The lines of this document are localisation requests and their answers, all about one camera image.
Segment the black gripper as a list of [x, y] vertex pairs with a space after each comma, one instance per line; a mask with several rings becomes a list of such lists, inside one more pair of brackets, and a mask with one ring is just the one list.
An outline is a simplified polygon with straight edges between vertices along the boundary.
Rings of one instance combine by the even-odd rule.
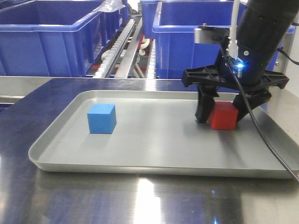
[[[256, 82], [248, 84], [245, 78], [248, 77], [251, 81], [255, 75], [255, 73], [246, 75], [250, 69], [251, 66], [248, 62], [239, 58], [221, 56], [213, 65], [184, 70], [182, 75], [184, 87], [195, 84], [198, 88], [198, 104], [195, 113], [198, 123], [207, 122], [215, 106], [214, 98], [219, 96], [216, 90], [218, 87], [240, 90], [241, 86], [246, 93], [248, 104], [253, 110], [270, 100], [269, 87], [276, 86], [283, 89], [289, 81], [289, 78], [283, 73], [263, 70], [262, 76]], [[239, 122], [249, 113], [242, 94], [238, 94], [234, 98], [233, 105], [238, 110], [237, 122]]]

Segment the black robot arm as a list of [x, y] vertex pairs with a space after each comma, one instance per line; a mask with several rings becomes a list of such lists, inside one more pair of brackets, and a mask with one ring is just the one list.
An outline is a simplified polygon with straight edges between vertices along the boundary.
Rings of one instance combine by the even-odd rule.
[[228, 28], [202, 25], [195, 29], [197, 43], [220, 45], [214, 64], [187, 69], [182, 76], [184, 86], [198, 87], [195, 116], [199, 123], [206, 123], [212, 113], [218, 87], [239, 90], [233, 105], [241, 120], [270, 100], [269, 87], [286, 86], [288, 77], [267, 67], [298, 11], [296, 0], [250, 0], [235, 26], [235, 37]]

